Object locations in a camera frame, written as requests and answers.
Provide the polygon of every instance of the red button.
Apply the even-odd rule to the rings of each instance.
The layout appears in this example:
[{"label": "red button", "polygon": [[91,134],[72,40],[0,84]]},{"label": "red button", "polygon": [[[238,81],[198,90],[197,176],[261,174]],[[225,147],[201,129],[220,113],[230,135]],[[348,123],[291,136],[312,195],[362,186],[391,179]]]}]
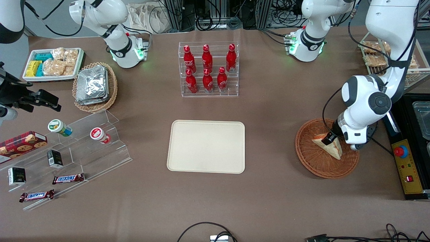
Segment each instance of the red button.
[{"label": "red button", "polygon": [[402,155],[405,154],[405,150],[402,149],[401,147],[396,147],[394,148],[394,154],[398,157],[401,157]]}]

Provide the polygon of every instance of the red emergency stop button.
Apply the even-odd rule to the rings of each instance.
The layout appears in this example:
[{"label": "red emergency stop button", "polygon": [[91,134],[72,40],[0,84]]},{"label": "red emergency stop button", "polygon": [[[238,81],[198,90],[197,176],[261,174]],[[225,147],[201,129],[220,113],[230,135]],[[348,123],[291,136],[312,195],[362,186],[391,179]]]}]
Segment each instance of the red emergency stop button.
[{"label": "red emergency stop button", "polygon": [[408,156],[408,148],[406,146],[399,146],[394,148],[394,155],[400,158],[406,158]]}]

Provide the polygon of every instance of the brown table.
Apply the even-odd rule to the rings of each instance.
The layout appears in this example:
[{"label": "brown table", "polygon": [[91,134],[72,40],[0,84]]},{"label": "brown table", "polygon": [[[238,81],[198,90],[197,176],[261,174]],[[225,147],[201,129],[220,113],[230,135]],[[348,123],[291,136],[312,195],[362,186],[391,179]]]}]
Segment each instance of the brown table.
[{"label": "brown table", "polygon": [[[353,28],[357,38],[364,28]],[[240,94],[237,98],[182,98],[178,42],[231,40],[240,35]],[[325,180],[300,163],[294,149],[299,127],[321,117],[328,97],[354,74],[366,74],[345,28],[333,28],[323,53],[311,63],[286,56],[283,47],[258,31],[155,35],[148,61],[132,69],[116,65],[99,37],[31,37],[30,49],[81,47],[85,63],[114,69],[119,92],[110,111],[133,161],[33,211],[21,210],[0,188],[1,241],[175,241],[189,225],[221,223],[239,241],[303,241],[332,236],[384,236],[386,223],[416,236],[430,227],[429,204],[404,201],[393,158],[368,144],[355,171]],[[35,84],[60,97],[60,113],[36,107],[19,110],[1,127],[1,139],[28,130],[47,133],[53,118],[73,122],[88,113],[73,105],[72,83]],[[327,108],[336,118],[340,96]],[[171,172],[166,167],[174,120],[241,121],[246,127],[246,169],[242,174]],[[383,125],[375,138],[388,146]],[[184,241],[207,241],[218,228],[202,225]]]}]

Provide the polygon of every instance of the clear display shelf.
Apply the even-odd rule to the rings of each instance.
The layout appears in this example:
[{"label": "clear display shelf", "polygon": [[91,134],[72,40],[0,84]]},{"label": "clear display shelf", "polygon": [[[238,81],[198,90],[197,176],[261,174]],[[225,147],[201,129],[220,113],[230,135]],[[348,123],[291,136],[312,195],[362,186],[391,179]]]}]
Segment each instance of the clear display shelf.
[{"label": "clear display shelf", "polygon": [[[363,43],[363,41],[366,41],[366,40],[378,41],[382,52],[386,53],[382,41],[380,39],[377,39],[374,36],[372,36],[369,32],[361,40],[361,43]],[[358,47],[361,49],[361,53],[362,53],[363,57],[365,57],[366,55],[379,55],[379,54],[365,53],[364,48],[362,46],[359,45]],[[413,54],[414,54],[415,59],[417,61],[418,68],[408,69],[408,72],[406,74],[406,79],[405,79],[405,93],[411,91],[412,89],[418,87],[419,85],[421,85],[422,83],[424,83],[425,81],[430,79],[430,66],[429,66],[429,63],[426,59],[426,56],[424,55],[424,52],[423,52],[421,45],[418,42],[418,40],[415,43],[415,48],[413,50]],[[366,66],[367,72],[369,74],[379,73],[385,67],[387,67],[387,65],[383,65],[380,67]],[[378,75],[383,75],[383,74],[385,74],[385,71],[379,73]]]},{"label": "clear display shelf", "polygon": [[[114,126],[117,122],[118,119],[109,111],[102,110],[69,124],[73,133],[68,137],[57,133],[47,134],[48,145],[23,155],[21,159],[7,162],[5,164],[8,166],[0,169],[0,176],[3,177],[8,176],[8,169],[11,167],[25,169],[26,183],[22,186],[10,186],[10,194],[18,202],[24,192],[46,192],[54,189],[55,194],[52,200],[54,201],[63,194],[131,161],[127,147],[120,140]],[[90,131],[95,127],[102,128],[106,134],[110,135],[111,140],[108,144],[102,144],[89,136]],[[62,168],[49,166],[46,153],[51,149],[61,153]],[[54,176],[79,173],[85,174],[85,180],[82,182],[52,184]],[[23,209],[32,210],[49,201],[51,200],[41,199],[24,202]]]},{"label": "clear display shelf", "polygon": [[[226,56],[228,53],[228,46],[233,43],[236,45],[235,51],[237,55],[236,59],[236,70],[235,72],[227,74],[227,91],[221,93],[218,91],[217,76],[218,70],[221,66],[226,65]],[[212,54],[213,59],[213,71],[211,76],[213,78],[213,93],[207,94],[203,88],[203,45],[209,45],[209,50]],[[184,62],[184,46],[190,47],[191,53],[194,56],[197,71],[194,74],[196,78],[199,91],[195,94],[191,93],[185,82],[187,77],[185,74],[185,62]],[[179,79],[181,81],[181,94],[183,97],[224,97],[224,96],[238,96],[239,95],[239,42],[238,41],[222,41],[222,42],[179,42],[178,49],[178,61],[179,61]]]}]

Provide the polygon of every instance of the yellow snack package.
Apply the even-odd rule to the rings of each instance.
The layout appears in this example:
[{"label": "yellow snack package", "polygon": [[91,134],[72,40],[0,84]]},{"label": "yellow snack package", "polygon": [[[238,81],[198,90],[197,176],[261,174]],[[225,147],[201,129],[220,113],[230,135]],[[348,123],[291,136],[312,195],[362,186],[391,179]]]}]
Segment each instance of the yellow snack package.
[{"label": "yellow snack package", "polygon": [[42,61],[30,61],[28,64],[27,70],[25,71],[25,76],[27,77],[35,77],[37,68],[42,64]]}]

